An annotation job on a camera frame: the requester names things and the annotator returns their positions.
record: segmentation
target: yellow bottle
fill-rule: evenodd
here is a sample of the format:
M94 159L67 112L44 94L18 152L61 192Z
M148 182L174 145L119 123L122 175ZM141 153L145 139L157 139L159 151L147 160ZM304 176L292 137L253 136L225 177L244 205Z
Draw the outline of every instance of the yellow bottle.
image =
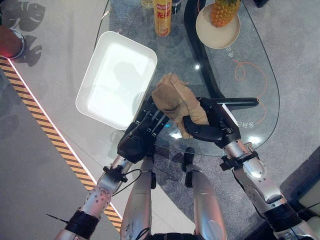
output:
M172 0L153 0L155 32L167 36L171 27Z

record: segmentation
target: bottle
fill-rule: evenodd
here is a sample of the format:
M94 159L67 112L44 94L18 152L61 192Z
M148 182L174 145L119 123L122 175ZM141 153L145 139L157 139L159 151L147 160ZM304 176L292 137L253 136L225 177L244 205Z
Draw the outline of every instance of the bottle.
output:
M153 1L153 0L141 0L141 5L142 5L145 9L152 9L152 8L153 8L152 1Z
M153 0L155 32L167 36L171 27L172 0Z
M180 11L181 8L181 0L172 0L172 8L171 8L171 14L176 14Z
M268 2L268 0L253 0L253 1L258 8L262 8Z

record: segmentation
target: robot forearm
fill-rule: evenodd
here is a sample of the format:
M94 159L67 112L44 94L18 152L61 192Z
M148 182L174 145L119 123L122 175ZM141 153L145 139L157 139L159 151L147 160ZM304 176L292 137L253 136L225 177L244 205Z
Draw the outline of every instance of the robot forearm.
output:
M104 167L104 173L95 188L89 191L84 204L78 208L66 227L55 240L88 240L96 229L101 213L109 206L112 194L122 182L132 163L118 156L111 168Z
M278 239L318 240L305 221L288 204L277 185L267 174L265 164L258 154L242 141L236 140L224 147L226 157L222 168L233 166L233 175L241 185L258 213L263 216L274 230Z

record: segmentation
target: white plate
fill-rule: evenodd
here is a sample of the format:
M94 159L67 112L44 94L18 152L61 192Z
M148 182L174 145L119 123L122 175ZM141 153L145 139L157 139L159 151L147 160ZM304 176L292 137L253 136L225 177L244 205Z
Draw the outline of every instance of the white plate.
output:
M76 97L76 108L119 130L134 120L157 66L157 55L113 31L96 45Z
M204 45L212 49L229 47L237 39L240 32L240 20L236 15L226 26L215 27L211 21L212 4L204 7L196 18L196 33Z

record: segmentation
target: brown cloth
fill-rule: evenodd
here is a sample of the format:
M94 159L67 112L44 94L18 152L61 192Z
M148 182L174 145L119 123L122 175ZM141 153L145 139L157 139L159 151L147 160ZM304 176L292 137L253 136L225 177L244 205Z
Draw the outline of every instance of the brown cloth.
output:
M184 116L190 115L196 124L209 124L195 95L176 74L164 75L152 92L152 98L157 108L175 122L184 139L192 138L184 127Z

